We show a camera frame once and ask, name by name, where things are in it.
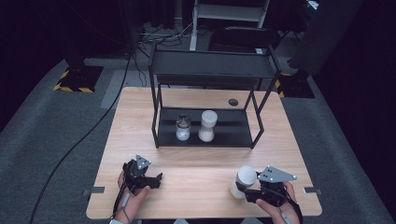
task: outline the wooden table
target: wooden table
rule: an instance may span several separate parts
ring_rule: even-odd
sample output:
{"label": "wooden table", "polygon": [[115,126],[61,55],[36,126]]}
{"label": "wooden table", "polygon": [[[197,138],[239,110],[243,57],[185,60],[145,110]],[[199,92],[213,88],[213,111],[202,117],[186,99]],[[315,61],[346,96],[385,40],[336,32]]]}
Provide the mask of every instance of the wooden table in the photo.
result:
{"label": "wooden table", "polygon": [[[256,91],[257,99],[264,91]],[[163,89],[166,105],[227,108],[228,100],[244,106],[248,91]],[[249,147],[160,147],[151,132],[153,105],[150,88],[125,88],[107,139],[104,155],[94,183],[105,187],[93,193],[88,205],[89,218],[109,218],[119,192],[117,179],[121,167],[140,154],[150,160],[146,176],[163,173],[159,189],[152,189],[137,218],[268,217],[255,203],[238,200],[229,191],[236,172],[248,165],[261,172],[267,165],[297,176],[292,181],[297,202],[304,216],[318,216],[321,206],[309,173],[291,130],[279,96],[272,92],[262,110],[265,131],[254,149]],[[247,109],[252,136],[259,130],[253,108]]]}

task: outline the shelf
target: shelf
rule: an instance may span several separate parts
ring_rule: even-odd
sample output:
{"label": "shelf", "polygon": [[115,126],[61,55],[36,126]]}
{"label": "shelf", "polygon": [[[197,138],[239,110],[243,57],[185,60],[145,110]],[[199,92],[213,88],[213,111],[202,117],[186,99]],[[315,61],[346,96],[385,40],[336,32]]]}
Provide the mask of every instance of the shelf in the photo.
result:
{"label": "shelf", "polygon": [[274,77],[268,56],[255,53],[155,50],[152,74],[157,76]]}
{"label": "shelf", "polygon": [[261,7],[231,7],[206,4],[199,4],[197,11],[197,18],[234,21],[259,21],[263,13]]}
{"label": "shelf", "polygon": [[[215,138],[203,142],[198,137],[201,116],[206,109],[163,107],[160,112],[158,142],[162,147],[251,147],[252,138],[247,113],[243,109],[213,109],[219,118],[215,126]],[[180,141],[176,137],[176,120],[179,114],[191,118],[190,138]]]}

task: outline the white cup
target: white cup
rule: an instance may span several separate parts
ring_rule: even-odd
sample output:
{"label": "white cup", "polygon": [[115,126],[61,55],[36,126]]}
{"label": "white cup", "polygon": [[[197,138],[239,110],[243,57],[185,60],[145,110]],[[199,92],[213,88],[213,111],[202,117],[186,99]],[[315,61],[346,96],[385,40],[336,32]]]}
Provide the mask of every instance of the white cup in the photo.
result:
{"label": "white cup", "polygon": [[253,167],[242,166],[236,174],[236,182],[247,188],[251,187],[257,180],[257,173]]}
{"label": "white cup", "polygon": [[238,189],[235,182],[238,182],[239,184],[249,188],[256,182],[256,180],[257,173],[254,168],[250,166],[242,166],[241,168],[239,168],[238,173],[236,174],[236,179],[230,184],[231,194],[236,199],[244,199],[245,193]]}

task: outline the black cable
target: black cable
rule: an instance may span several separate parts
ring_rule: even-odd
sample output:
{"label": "black cable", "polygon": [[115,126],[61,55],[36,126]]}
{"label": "black cable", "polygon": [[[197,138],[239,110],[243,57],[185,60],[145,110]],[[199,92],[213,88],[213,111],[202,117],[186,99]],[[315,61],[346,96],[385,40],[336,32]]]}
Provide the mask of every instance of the black cable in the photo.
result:
{"label": "black cable", "polygon": [[44,187],[41,189],[40,195],[38,196],[37,201],[35,202],[35,208],[33,209],[32,215],[30,216],[30,221],[29,223],[32,224],[33,220],[35,218],[35,212],[37,211],[38,205],[40,204],[41,198],[44,195],[44,192],[47,188],[47,185],[49,184],[50,180],[52,179],[53,175],[55,174],[55,172],[58,170],[59,166],[62,164],[62,162],[64,161],[64,159],[66,159],[66,157],[76,148],[76,146],[78,146],[88,135],[90,135],[90,133],[102,122],[102,120],[107,116],[108,112],[110,112],[111,108],[113,107],[113,105],[117,102],[117,99],[120,96],[120,93],[122,91],[122,87],[123,84],[125,82],[125,78],[126,78],[126,73],[128,71],[128,67],[129,67],[129,62],[131,61],[131,55],[129,55],[128,58],[128,63],[126,64],[126,69],[125,69],[125,74],[123,77],[123,80],[121,82],[120,85],[120,90],[116,96],[116,99],[113,101],[113,103],[111,104],[110,108],[106,111],[106,113],[96,122],[96,124],[82,137],[80,138],[65,154],[64,156],[61,158],[61,160],[58,162],[58,164],[56,164],[55,168],[52,170],[52,172],[49,175],[49,178],[47,179],[46,183],[44,184]]}

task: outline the metal rack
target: metal rack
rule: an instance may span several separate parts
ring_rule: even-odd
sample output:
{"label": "metal rack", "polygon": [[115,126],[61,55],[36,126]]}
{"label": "metal rack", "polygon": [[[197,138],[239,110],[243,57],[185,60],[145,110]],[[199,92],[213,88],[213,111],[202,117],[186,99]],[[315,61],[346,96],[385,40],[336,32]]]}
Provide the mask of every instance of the metal rack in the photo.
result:
{"label": "metal rack", "polygon": [[[269,48],[276,70],[267,54],[229,53],[215,51],[160,50],[153,43],[148,62],[149,81],[154,105],[152,133],[158,147],[250,147],[254,148],[264,132],[260,113],[271,89],[280,75],[280,66]],[[260,104],[254,90],[262,78],[271,83]],[[198,131],[202,108],[170,107],[163,103],[161,85],[217,86],[222,89],[249,90],[244,108],[213,109],[219,115],[216,137],[206,143],[199,139]],[[253,103],[260,131],[253,139],[248,125],[247,108]],[[191,137],[187,141],[176,138],[176,118],[188,114],[191,118]]]}

